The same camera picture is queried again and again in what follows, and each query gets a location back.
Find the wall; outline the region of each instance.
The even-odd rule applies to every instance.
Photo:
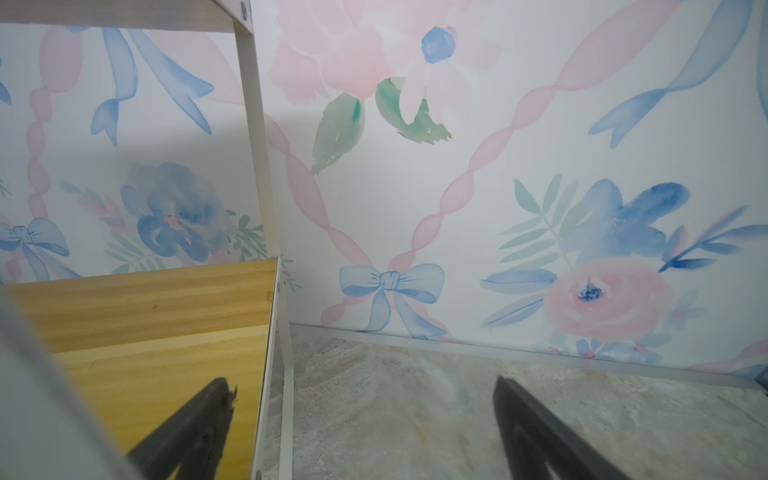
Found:
[[[0,280],[265,257],[232,35],[2,25],[0,45]]]
[[[253,8],[293,322],[768,363],[764,2]],[[259,256],[233,39],[117,33],[0,28],[4,282]]]
[[[768,361],[764,2],[254,8],[293,322]]]

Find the baseboard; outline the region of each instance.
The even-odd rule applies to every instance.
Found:
[[[456,353],[459,355],[479,356],[489,359],[514,360],[517,362],[537,363],[569,369],[594,370],[597,372],[623,373],[626,375],[646,376],[655,379],[678,380],[681,382],[709,383],[711,385],[732,386],[740,389],[754,389],[766,393],[755,380],[738,376],[716,373],[694,372],[693,370],[672,369],[663,366],[637,365],[625,362],[607,362],[596,359],[584,359],[573,356],[550,355],[547,353],[526,352],[523,350],[501,349],[492,346],[467,345],[464,343],[437,342],[419,340],[401,336],[379,335],[377,333],[353,332],[350,330],[328,329],[320,326],[291,324],[292,335],[320,335],[353,342],[375,343],[377,345],[399,346],[410,349],[431,350],[433,352]]]

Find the wooden board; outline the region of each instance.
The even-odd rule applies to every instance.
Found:
[[[251,32],[240,0],[0,0],[0,23]]]
[[[208,382],[237,387],[217,478],[250,477],[276,260],[4,287],[128,451]]]

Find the white shelf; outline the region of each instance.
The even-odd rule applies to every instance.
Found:
[[[0,0],[0,23],[233,31],[233,22],[253,33],[248,0]]]

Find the blue bow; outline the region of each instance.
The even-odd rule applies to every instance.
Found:
[[[46,259],[48,265],[62,278],[79,276],[72,270],[56,262],[44,251],[37,250],[37,253],[35,253],[35,251],[30,248],[31,245],[49,250],[64,257],[69,256],[69,249],[67,248],[67,242],[64,240],[64,235],[61,234],[61,230],[56,227],[56,224],[47,218],[35,218],[30,222],[29,227],[19,225],[11,228],[5,223],[0,223],[0,250],[12,252],[21,246],[25,257],[27,257],[29,266],[32,268],[32,271],[35,272],[35,277],[38,282],[51,279],[51,274],[48,272],[48,268],[46,268],[38,255]]]
[[[392,315],[392,308],[386,298],[386,291],[389,290],[395,294],[395,306],[402,322],[415,339],[427,340],[430,336],[445,335],[447,332],[413,311],[402,296],[409,296],[421,303],[435,303],[444,282],[445,272],[431,263],[416,265],[404,273],[380,273],[367,265],[345,266],[339,270],[339,284],[344,295],[360,297],[378,292],[371,304],[371,320],[363,331],[378,332],[389,323]]]

